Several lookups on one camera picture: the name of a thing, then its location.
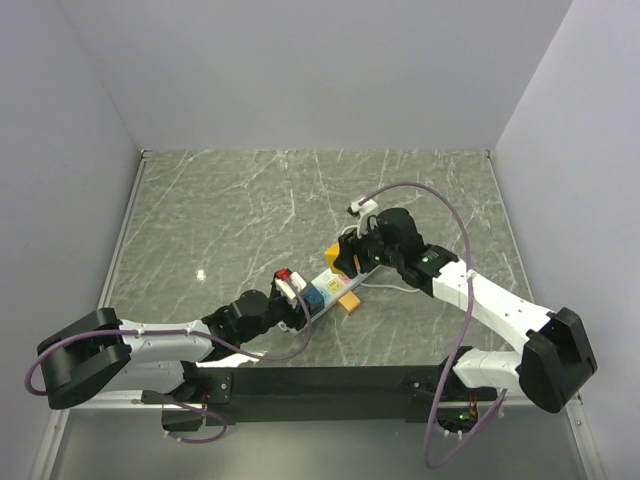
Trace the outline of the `yellow cube socket adapter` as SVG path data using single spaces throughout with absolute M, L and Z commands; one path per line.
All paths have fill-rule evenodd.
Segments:
M 325 251 L 325 257 L 333 273 L 344 274 L 349 278 L 358 274 L 356 256 L 349 245 L 335 243 Z

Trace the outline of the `blue cube socket adapter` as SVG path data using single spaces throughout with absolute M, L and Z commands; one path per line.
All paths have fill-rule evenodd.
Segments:
M 304 290 L 303 300 L 312 317 L 321 312 L 325 307 L 324 296 L 313 284 L 309 284 Z

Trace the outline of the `white power strip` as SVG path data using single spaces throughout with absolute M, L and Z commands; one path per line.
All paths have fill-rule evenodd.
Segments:
M 314 317 L 310 315 L 311 322 L 317 321 L 332 306 L 338 304 L 338 299 L 346 292 L 353 291 L 357 286 L 362 285 L 368 279 L 368 277 L 378 268 L 379 266 L 367 272 L 358 270 L 358 274 L 354 278 L 349 278 L 344 274 L 333 273 L 329 268 L 329 265 L 325 270 L 323 270 L 312 279 L 306 278 L 298 272 L 308 282 L 308 285 L 313 284 L 322 293 L 325 299 L 324 309 Z M 272 282 L 272 294 L 274 297 L 283 296 L 279 291 L 276 290 L 274 279 Z M 301 306 L 301 302 L 299 301 L 299 299 L 297 299 L 295 303 L 290 303 L 291 306 L 295 306 L 296 304 L 299 304 Z

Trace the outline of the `small orange plug adapter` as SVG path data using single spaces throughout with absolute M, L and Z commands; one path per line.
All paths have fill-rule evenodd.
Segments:
M 361 300 L 353 291 L 348 291 L 338 299 L 338 304 L 350 314 L 361 305 Z

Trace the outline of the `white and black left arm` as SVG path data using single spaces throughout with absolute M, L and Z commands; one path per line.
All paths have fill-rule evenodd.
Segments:
M 152 324 L 124 320 L 99 308 L 42 341 L 25 377 L 26 389 L 46 397 L 53 410 L 78 406 L 112 391 L 148 390 L 176 401 L 200 388 L 197 364 L 248 356 L 244 344 L 279 322 L 312 322 L 300 293 L 266 296 L 249 290 L 198 320 Z

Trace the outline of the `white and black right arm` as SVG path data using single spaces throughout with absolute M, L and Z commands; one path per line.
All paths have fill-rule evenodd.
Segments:
M 506 352 L 464 348 L 439 374 L 444 395 L 460 399 L 474 388 L 516 390 L 549 413 L 560 412 L 596 373 L 581 317 L 526 301 L 469 268 L 451 251 L 426 243 L 404 208 L 379 210 L 373 200 L 348 208 L 355 228 L 327 250 L 329 266 L 354 279 L 380 266 L 410 287 L 461 310 L 502 337 Z

